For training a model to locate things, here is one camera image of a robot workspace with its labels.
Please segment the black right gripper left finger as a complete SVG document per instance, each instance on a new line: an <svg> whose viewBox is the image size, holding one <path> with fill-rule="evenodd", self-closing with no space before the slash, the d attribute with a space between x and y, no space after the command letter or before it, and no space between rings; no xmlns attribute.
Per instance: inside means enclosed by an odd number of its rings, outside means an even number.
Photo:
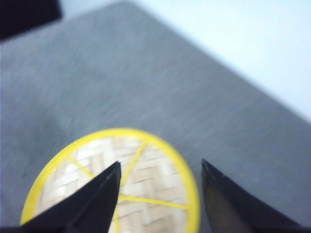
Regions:
<svg viewBox="0 0 311 233"><path fill-rule="evenodd" d="M20 226L19 233L107 233L116 208L121 164L115 162L74 194Z"/></svg>

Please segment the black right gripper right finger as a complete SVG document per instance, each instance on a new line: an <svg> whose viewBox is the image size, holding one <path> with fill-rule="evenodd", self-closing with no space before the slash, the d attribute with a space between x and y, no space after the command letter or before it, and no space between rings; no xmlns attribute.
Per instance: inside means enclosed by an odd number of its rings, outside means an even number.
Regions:
<svg viewBox="0 0 311 233"><path fill-rule="evenodd" d="M207 160L201 161L202 190L214 233L299 233L301 225L254 197Z"/></svg>

